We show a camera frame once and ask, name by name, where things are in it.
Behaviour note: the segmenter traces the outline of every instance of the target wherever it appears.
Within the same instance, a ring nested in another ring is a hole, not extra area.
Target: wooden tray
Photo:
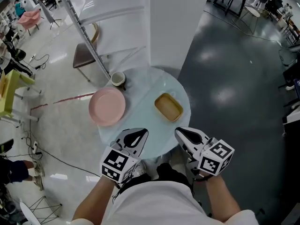
[[[171,122],[175,122],[183,114],[182,106],[168,93],[160,95],[154,105]]]

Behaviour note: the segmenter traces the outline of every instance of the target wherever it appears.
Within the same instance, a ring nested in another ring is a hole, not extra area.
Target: stool
[[[246,13],[245,13],[242,17],[240,17],[240,18],[237,19],[236,21],[234,21],[234,20],[232,19],[232,21],[235,23],[235,25],[237,25],[237,27],[239,27],[238,24],[237,24],[237,22],[238,22],[238,20],[241,20],[247,27],[249,27],[249,29],[250,29],[250,31],[252,32],[252,34],[254,34],[255,28],[256,28],[256,24],[257,24],[257,20],[258,20],[258,18],[259,18],[261,15],[260,15],[259,12],[258,12],[255,8],[253,8],[253,7],[245,6],[245,7],[244,7],[244,10],[246,11]],[[251,15],[252,15],[249,26],[242,20],[242,18],[243,18],[244,16],[246,16],[247,14],[251,14]],[[251,28],[250,28],[250,26],[251,26],[251,22],[252,22],[252,18],[253,18],[253,17],[256,17],[256,22],[255,22],[254,30],[252,31]]]

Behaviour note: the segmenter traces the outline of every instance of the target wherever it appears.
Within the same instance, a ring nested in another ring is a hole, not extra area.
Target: round table
[[[175,128],[187,127],[191,117],[188,95],[182,85],[170,74],[154,67],[132,68],[123,71],[126,75],[126,91],[123,95],[126,109],[122,119],[113,126],[98,127],[101,143],[109,145],[118,134],[128,128],[146,128],[149,135],[141,159],[159,157],[178,142]],[[154,106],[162,93],[169,93],[183,107],[182,116],[175,122],[168,121]]]
[[[32,224],[32,225],[41,225],[39,220],[36,218],[36,216],[33,214],[33,212],[30,210],[29,207],[26,206],[25,203],[20,202],[20,208],[26,217],[26,219]]]

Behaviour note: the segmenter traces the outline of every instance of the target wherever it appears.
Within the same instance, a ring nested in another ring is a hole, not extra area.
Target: white stand
[[[21,100],[23,99],[23,97],[22,97],[21,95],[19,95],[19,94],[16,94],[16,93],[15,93],[15,96],[16,96],[17,98],[20,98]]]
[[[12,114],[15,114],[15,115],[19,115],[19,116],[22,116],[24,118],[27,118],[27,119],[30,119],[30,120],[33,120],[33,121],[38,121],[38,118],[37,117],[34,117],[34,116],[30,116],[24,112],[20,112],[20,111],[17,111],[15,109],[12,109]]]
[[[4,116],[4,117],[0,118],[0,120],[3,119],[3,118],[5,118],[5,119],[7,119],[7,120],[10,120],[10,121],[12,121],[12,122],[21,123],[21,120],[14,119],[14,118],[10,118],[10,117],[8,117],[8,116]]]
[[[23,86],[26,86],[27,88],[31,88],[31,89],[33,89],[35,92],[37,92],[37,93],[41,93],[42,92],[42,90],[38,90],[35,86],[33,86],[33,85],[28,85],[26,82],[24,82],[22,79],[19,79],[19,83],[21,84],[21,85],[23,85]]]

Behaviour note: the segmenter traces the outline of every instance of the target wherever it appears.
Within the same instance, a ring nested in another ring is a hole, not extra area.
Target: shoe
[[[35,178],[36,178],[36,182],[34,182],[34,184],[38,186],[40,191],[43,191],[44,187],[43,187],[41,176],[36,176]]]
[[[137,176],[141,176],[146,173],[146,165],[144,162],[140,161],[140,163],[136,166],[135,172]]]
[[[45,172],[44,172],[44,169],[43,169],[41,163],[39,161],[34,161],[34,163],[37,164],[37,166],[35,167],[37,174],[40,175],[41,177],[44,177]]]

